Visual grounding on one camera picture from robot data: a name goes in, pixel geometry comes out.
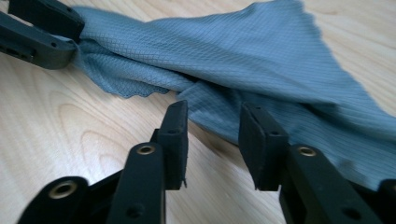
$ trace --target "cloth fold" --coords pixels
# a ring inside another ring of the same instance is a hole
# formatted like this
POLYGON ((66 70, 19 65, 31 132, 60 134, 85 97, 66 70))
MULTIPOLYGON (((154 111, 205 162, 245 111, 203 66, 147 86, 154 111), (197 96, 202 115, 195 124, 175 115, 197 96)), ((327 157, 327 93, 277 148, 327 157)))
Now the cloth fold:
POLYGON ((346 178, 371 189, 396 178, 396 118, 340 68, 301 2, 150 22, 75 10, 86 25, 74 64, 104 91, 177 91, 192 121, 236 144, 240 105, 249 101, 346 178))

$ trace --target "table surface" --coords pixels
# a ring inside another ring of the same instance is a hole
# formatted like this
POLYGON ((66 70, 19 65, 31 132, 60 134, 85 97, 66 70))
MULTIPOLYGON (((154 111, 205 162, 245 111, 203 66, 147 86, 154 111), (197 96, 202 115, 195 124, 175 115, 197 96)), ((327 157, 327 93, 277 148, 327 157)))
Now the table surface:
MULTIPOLYGON (((142 21, 236 11, 249 0, 62 1, 142 21)), ((323 40, 380 107, 396 116, 396 2, 306 0, 323 40)), ((7 2, 0 2, 7 11, 7 2)), ((50 181, 90 183, 123 167, 147 142, 175 93, 122 99, 73 66, 49 71, 0 54, 0 223, 15 223, 50 181)), ((189 122, 189 186, 166 194, 168 223, 284 223, 277 193, 255 191, 237 147, 189 122)))

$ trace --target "brass grommet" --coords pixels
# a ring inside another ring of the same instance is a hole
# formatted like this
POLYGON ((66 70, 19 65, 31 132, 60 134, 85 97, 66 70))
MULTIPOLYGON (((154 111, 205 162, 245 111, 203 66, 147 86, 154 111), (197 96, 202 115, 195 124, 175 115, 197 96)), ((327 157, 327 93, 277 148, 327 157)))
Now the brass grommet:
POLYGON ((307 157, 314 157, 317 155, 317 152, 309 147, 299 147, 298 151, 300 152, 301 155, 307 156, 307 157))
POLYGON ((136 152, 140 155, 148 155, 155 151, 155 147, 152 146, 142 146, 136 152))
POLYGON ((57 186, 53 187, 49 192, 49 197, 51 199, 62 199, 74 193, 76 189, 77 189, 76 182, 72 180, 66 180, 62 183, 59 183, 57 186))

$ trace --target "gray-blue cloth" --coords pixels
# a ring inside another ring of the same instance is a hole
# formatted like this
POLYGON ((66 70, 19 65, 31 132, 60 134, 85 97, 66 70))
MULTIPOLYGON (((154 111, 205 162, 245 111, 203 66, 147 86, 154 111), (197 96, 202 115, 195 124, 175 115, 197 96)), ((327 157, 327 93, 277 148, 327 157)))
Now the gray-blue cloth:
POLYGON ((192 121, 236 144, 241 103, 259 104, 348 179, 376 189, 396 178, 396 118, 340 68, 301 2, 150 22, 76 11, 86 25, 74 64, 104 91, 177 91, 192 121))

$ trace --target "crumpled fabric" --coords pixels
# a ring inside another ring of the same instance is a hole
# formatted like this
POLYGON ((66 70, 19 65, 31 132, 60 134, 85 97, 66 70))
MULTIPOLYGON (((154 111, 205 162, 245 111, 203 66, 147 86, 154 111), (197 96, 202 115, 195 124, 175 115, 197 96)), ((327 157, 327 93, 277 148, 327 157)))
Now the crumpled fabric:
POLYGON ((237 144, 245 101, 261 105, 290 143, 322 150, 347 179, 376 189, 396 178, 396 118, 340 68, 299 1, 142 22, 89 7, 73 63, 128 98, 178 92, 189 118, 237 144))

